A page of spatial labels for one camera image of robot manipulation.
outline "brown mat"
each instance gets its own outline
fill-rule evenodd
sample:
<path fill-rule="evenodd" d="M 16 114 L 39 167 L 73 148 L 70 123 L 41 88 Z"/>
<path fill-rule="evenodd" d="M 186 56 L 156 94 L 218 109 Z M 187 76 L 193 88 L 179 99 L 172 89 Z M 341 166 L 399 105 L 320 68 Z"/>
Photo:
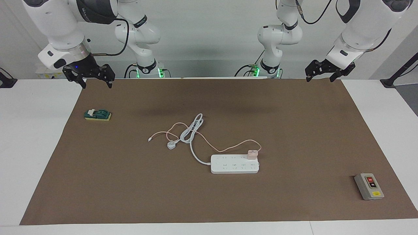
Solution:
<path fill-rule="evenodd" d="M 112 119 L 86 121 L 92 108 Z M 259 173 L 214 175 L 184 143 L 147 142 L 200 112 L 199 130 L 215 146 L 261 143 Z M 215 154 L 198 136 L 194 149 L 203 161 Z M 362 200 L 353 179 L 361 172 L 375 174 L 384 199 Z M 20 224 L 417 217 L 340 81 L 117 80 L 108 89 L 89 80 Z"/>

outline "black stand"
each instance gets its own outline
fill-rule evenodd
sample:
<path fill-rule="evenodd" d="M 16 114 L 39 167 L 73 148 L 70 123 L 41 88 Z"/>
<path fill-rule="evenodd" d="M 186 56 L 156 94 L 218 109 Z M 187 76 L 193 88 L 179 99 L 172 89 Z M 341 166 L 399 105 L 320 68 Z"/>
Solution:
<path fill-rule="evenodd" d="M 400 75 L 402 75 L 409 67 L 411 67 L 416 61 L 418 60 L 418 53 L 416 53 L 406 64 L 402 66 L 394 75 L 392 75 L 389 79 L 381 79 L 380 82 L 386 88 L 396 88 L 393 83 Z"/>
<path fill-rule="evenodd" d="M 2 81 L 0 88 L 12 88 L 18 80 L 14 78 L 7 78 L 0 72 L 0 81 Z"/>

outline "black metal rod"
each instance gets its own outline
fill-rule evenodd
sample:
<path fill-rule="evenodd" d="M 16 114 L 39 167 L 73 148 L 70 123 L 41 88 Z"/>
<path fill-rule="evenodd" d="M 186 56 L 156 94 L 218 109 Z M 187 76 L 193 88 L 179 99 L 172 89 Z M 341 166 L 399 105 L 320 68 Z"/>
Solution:
<path fill-rule="evenodd" d="M 409 67 L 411 67 L 418 60 L 418 53 L 416 53 L 406 64 L 404 64 L 394 75 L 389 79 L 380 80 L 386 88 L 393 88 L 393 83 L 400 75 L 402 75 Z"/>

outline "black base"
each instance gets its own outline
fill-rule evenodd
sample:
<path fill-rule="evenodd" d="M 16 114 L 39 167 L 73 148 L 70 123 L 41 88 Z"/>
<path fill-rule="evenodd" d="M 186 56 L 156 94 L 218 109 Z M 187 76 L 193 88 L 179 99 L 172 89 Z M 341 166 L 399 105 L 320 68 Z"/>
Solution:
<path fill-rule="evenodd" d="M 386 88 L 396 88 L 396 86 L 394 86 L 393 84 L 392 85 L 387 84 L 388 81 L 389 81 L 389 79 L 381 79 L 380 80 L 380 82 L 383 84 L 384 87 L 386 87 Z"/>
<path fill-rule="evenodd" d="M 9 79 L 9 81 L 11 81 L 9 84 L 2 83 L 0 85 L 0 88 L 12 88 L 18 80 L 15 78 L 11 78 Z"/>

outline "power strip socket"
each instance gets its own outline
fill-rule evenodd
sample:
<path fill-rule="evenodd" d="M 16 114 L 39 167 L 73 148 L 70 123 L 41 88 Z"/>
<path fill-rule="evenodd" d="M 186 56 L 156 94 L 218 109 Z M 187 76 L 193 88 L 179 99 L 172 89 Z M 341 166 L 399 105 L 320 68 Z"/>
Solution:
<path fill-rule="evenodd" d="M 214 174 L 255 174 L 259 170 L 258 159 L 248 160 L 247 154 L 217 154 L 211 157 Z"/>

